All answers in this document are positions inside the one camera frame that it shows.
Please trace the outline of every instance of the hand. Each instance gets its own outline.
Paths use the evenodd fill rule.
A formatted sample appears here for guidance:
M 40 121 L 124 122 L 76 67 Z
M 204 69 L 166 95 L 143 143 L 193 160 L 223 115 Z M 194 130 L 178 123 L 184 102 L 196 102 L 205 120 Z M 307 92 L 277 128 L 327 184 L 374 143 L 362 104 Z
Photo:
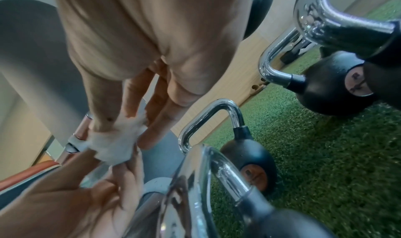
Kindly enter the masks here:
M 4 238 L 121 238 L 143 190 L 142 154 L 116 165 L 92 188 L 79 188 L 99 161 L 88 150 L 46 175 L 0 211 Z
M 241 42 L 252 0 L 57 0 L 96 131 L 135 116 L 155 74 L 139 138 L 149 149 L 205 95 Z M 125 81 L 124 97 L 122 83 Z

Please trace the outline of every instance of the artificial turf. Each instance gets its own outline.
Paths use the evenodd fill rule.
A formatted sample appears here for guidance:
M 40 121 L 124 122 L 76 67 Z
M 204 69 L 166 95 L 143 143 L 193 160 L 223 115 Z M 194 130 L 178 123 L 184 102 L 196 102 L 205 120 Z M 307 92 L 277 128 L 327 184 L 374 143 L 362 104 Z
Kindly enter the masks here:
M 391 0 L 368 17 L 386 20 L 400 12 L 401 0 Z M 285 71 L 301 73 L 318 59 L 314 49 Z M 401 111 L 378 101 L 352 117 L 323 116 L 273 84 L 241 110 L 255 140 L 275 158 L 279 181 L 268 197 L 274 206 L 309 214 L 338 237 L 401 237 Z M 220 148 L 232 137 L 226 121 L 205 143 Z M 216 179 L 211 198 L 221 237 L 241 237 Z

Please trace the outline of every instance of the green turf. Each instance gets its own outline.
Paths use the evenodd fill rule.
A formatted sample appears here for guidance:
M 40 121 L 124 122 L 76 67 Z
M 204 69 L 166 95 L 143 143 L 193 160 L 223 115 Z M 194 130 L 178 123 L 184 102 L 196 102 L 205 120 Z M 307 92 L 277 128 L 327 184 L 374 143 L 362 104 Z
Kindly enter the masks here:
M 400 12 L 401 0 L 392 0 L 369 18 Z M 314 49 L 286 72 L 300 73 L 318 58 Z M 339 237 L 401 237 L 401 111 L 378 102 L 353 117 L 323 116 L 273 84 L 241 110 L 255 140 L 276 160 L 273 205 L 312 215 Z M 205 143 L 220 148 L 232 137 L 225 122 Z M 241 237 L 241 224 L 215 179 L 212 209 L 221 237 Z

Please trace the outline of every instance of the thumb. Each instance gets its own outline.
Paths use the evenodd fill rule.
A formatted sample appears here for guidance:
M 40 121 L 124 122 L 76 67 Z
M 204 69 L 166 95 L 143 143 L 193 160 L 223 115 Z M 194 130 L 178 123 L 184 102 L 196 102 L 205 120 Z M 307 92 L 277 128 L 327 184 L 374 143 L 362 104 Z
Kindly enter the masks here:
M 31 192 L 77 189 L 83 178 L 99 165 L 95 154 L 96 151 L 92 149 L 77 154 L 71 161 L 39 180 Z

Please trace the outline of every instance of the beige wall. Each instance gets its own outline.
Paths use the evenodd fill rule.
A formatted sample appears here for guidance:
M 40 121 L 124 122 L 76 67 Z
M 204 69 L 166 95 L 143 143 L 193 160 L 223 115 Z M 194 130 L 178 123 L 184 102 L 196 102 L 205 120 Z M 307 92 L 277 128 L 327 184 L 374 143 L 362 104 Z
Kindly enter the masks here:
M 50 136 L 18 98 L 0 129 L 0 180 L 29 168 Z

